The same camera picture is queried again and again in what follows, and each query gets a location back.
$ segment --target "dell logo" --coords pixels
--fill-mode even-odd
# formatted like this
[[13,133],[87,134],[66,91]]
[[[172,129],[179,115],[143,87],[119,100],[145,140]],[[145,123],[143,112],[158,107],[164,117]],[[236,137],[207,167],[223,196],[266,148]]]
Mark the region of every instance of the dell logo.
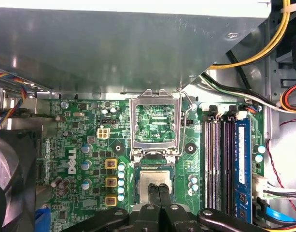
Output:
[[69,174],[76,174],[76,158],[77,158],[77,149],[69,150]]

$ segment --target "small capacitor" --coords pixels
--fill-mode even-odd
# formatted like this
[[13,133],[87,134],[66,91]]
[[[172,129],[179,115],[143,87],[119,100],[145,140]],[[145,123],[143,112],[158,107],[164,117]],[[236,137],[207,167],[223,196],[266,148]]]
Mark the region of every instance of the small capacitor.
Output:
[[194,176],[194,175],[189,175],[188,176],[188,180],[192,183],[192,184],[196,184],[198,179]]
[[118,180],[118,186],[123,186],[125,181],[123,179]]
[[253,154],[252,156],[256,163],[260,163],[264,160],[264,157],[261,154]]
[[119,163],[118,170],[119,171],[124,171],[124,169],[125,169],[125,164],[124,163]]
[[262,146],[262,145],[258,145],[258,144],[255,144],[253,146],[253,150],[254,152],[258,152],[259,154],[264,154],[266,152],[266,148],[265,146]]
[[93,149],[93,146],[91,144],[84,144],[81,147],[82,153],[85,153],[85,154],[89,153],[92,149]]
[[56,122],[66,122],[66,117],[62,115],[57,115]]
[[101,110],[101,113],[102,113],[103,115],[106,115],[106,114],[108,114],[108,110],[103,109],[103,110]]
[[72,137],[73,136],[73,132],[72,131],[64,131],[62,133],[63,137],[68,138],[68,137]]
[[65,187],[67,187],[67,185],[69,185],[70,180],[69,179],[64,179],[62,180],[62,182],[58,185],[59,189],[64,189]]
[[87,171],[89,170],[89,168],[92,166],[92,162],[89,161],[89,160],[86,160],[84,161],[82,164],[81,164],[81,169],[84,170],[84,171]]
[[118,178],[123,179],[125,177],[125,172],[124,171],[119,171],[118,172]]
[[123,187],[119,187],[119,188],[118,188],[118,193],[119,193],[119,194],[124,193],[124,188],[123,188]]
[[112,113],[113,115],[116,114],[116,113],[117,113],[117,109],[114,108],[114,107],[112,107],[112,108],[110,109],[110,113]]
[[195,192],[198,190],[198,185],[192,185],[192,190],[194,190]]
[[66,101],[61,102],[60,104],[61,108],[66,110],[69,107],[69,103]]
[[81,188],[83,190],[88,190],[91,185],[92,185],[92,181],[90,179],[85,179],[81,184]]
[[70,190],[69,187],[66,187],[66,188],[64,188],[64,189],[60,189],[59,192],[58,192],[58,195],[59,195],[60,197],[63,197],[64,195],[66,195],[66,194],[68,193],[69,190]]
[[61,183],[61,181],[62,181],[62,178],[57,177],[53,182],[51,182],[50,185],[51,185],[51,187],[56,188],[59,185],[59,183]]
[[119,194],[118,195],[118,201],[123,201],[124,200],[124,195],[123,194]]

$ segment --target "motherboard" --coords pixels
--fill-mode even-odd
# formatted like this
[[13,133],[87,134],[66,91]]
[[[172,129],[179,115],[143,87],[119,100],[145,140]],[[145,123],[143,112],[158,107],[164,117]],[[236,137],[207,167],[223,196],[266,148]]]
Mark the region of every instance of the motherboard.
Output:
[[[139,104],[132,112],[128,100],[49,101],[57,136],[42,141],[37,184],[52,187],[51,231],[100,209],[131,212],[135,204],[149,202],[150,183],[167,184],[172,202],[187,205],[195,215],[211,207],[250,222],[250,178],[252,172],[263,175],[257,157],[263,145],[261,112],[247,113],[243,104],[235,103],[220,115],[217,104],[194,102],[190,110],[189,102],[182,101],[177,117],[172,104]],[[236,118],[239,111],[246,112],[241,120]],[[173,126],[177,118],[179,132]],[[133,143],[174,140],[179,140],[181,155],[146,150],[139,159]]]

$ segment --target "black fan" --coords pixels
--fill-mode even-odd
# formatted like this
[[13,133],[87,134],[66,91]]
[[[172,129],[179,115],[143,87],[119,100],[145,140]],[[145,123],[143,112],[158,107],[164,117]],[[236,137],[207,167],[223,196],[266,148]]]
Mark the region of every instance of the black fan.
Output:
[[0,231],[33,231],[36,149],[31,135],[0,130]]

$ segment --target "red wire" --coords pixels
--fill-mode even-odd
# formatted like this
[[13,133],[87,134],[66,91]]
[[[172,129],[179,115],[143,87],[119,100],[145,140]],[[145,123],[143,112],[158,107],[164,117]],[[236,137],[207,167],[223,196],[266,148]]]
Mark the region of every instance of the red wire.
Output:
[[[285,125],[285,124],[290,123],[290,122],[296,122],[296,119],[292,119],[292,120],[290,120],[290,121],[283,122],[283,123],[280,124],[280,126]],[[269,157],[270,157],[270,161],[271,161],[271,165],[272,165],[272,168],[273,168],[273,172],[274,172],[274,174],[275,174],[276,177],[277,177],[277,181],[278,181],[279,185],[280,185],[281,188],[283,189],[284,186],[283,186],[282,181],[281,181],[281,179],[280,179],[280,177],[279,177],[279,175],[278,175],[278,172],[277,172],[277,170],[276,170],[276,168],[275,168],[275,166],[274,166],[274,162],[273,162],[273,159],[272,159],[272,154],[271,154],[271,152],[270,152],[270,150],[269,150],[269,142],[270,142],[270,139],[268,139],[268,141],[266,142],[266,149],[267,149],[267,152],[268,152]],[[296,211],[296,206],[295,206],[295,204],[293,203],[293,201],[292,201],[292,200],[289,200],[289,202],[291,203],[292,208]]]

